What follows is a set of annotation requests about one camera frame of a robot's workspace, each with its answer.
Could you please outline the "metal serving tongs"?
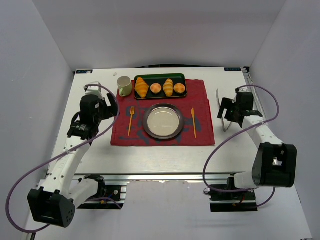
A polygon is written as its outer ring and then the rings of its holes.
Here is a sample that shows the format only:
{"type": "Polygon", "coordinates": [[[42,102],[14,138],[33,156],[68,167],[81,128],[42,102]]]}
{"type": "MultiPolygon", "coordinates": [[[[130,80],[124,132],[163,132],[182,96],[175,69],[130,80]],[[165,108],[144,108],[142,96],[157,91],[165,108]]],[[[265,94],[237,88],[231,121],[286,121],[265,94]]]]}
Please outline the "metal serving tongs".
{"type": "MultiPolygon", "coordinates": [[[[219,90],[218,89],[216,90],[215,94],[216,94],[216,100],[217,100],[218,108],[220,108],[221,107],[221,101],[220,101],[219,90]]],[[[229,122],[228,126],[226,126],[224,119],[221,118],[220,120],[221,120],[221,124],[222,124],[222,130],[223,130],[224,133],[226,133],[229,130],[229,128],[232,126],[233,123],[229,122]]]]}

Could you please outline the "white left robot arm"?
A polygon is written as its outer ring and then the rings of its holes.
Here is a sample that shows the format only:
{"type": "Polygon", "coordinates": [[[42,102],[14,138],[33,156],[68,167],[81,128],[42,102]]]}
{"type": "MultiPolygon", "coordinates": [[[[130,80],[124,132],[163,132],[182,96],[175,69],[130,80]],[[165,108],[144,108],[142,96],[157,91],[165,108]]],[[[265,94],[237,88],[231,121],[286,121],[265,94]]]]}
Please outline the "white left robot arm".
{"type": "Polygon", "coordinates": [[[75,187],[71,187],[71,183],[99,133],[101,121],[118,115],[115,96],[108,93],[107,98],[110,105],[107,105],[101,93],[87,93],[81,98],[80,111],[73,116],[67,132],[64,146],[66,155],[56,161],[52,172],[40,187],[31,189],[27,196],[34,221],[66,228],[79,206],[89,199],[105,196],[106,185],[100,175],[86,175],[75,187]]]}

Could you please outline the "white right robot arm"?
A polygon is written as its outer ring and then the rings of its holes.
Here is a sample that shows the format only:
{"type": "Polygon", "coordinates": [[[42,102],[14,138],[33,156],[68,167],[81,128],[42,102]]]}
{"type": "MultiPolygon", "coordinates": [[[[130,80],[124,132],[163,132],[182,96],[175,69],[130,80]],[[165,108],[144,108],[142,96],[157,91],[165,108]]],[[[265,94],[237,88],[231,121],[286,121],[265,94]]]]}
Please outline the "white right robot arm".
{"type": "Polygon", "coordinates": [[[235,188],[290,188],[294,185],[297,148],[285,144],[263,122],[263,115],[254,110],[254,96],[251,92],[240,91],[235,99],[224,97],[217,117],[237,123],[242,129],[249,129],[247,134],[257,147],[252,170],[234,175],[235,188]]]}

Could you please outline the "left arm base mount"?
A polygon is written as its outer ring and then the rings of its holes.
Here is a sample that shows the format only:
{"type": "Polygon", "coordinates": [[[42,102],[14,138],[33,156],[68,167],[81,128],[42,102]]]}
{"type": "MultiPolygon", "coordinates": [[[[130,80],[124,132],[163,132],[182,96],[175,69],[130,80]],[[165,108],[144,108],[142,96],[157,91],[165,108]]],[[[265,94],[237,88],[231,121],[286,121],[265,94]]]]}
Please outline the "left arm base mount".
{"type": "Polygon", "coordinates": [[[127,187],[111,184],[101,175],[89,174],[78,179],[68,194],[76,209],[117,210],[124,205],[127,187]]]}

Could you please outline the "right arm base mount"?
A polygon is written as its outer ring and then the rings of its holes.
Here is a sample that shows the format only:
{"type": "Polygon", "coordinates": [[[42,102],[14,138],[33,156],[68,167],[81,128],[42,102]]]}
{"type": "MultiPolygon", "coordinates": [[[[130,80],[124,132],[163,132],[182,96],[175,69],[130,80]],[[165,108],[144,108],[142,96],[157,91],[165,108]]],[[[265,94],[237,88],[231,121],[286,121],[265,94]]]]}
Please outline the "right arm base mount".
{"type": "Polygon", "coordinates": [[[234,176],[234,173],[205,175],[207,185],[203,193],[209,197],[212,213],[245,213],[258,210],[255,192],[253,190],[238,191],[234,176]]]}

